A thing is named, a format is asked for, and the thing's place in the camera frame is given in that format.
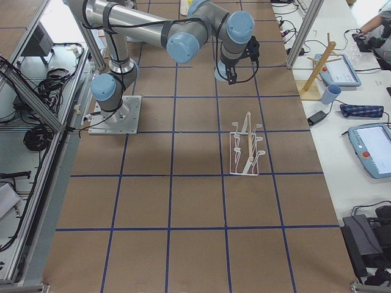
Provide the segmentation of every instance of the cup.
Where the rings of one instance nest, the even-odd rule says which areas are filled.
[[[341,93],[341,88],[337,85],[331,84],[327,86],[326,90],[323,93],[321,102],[325,105],[330,104],[335,100]]]

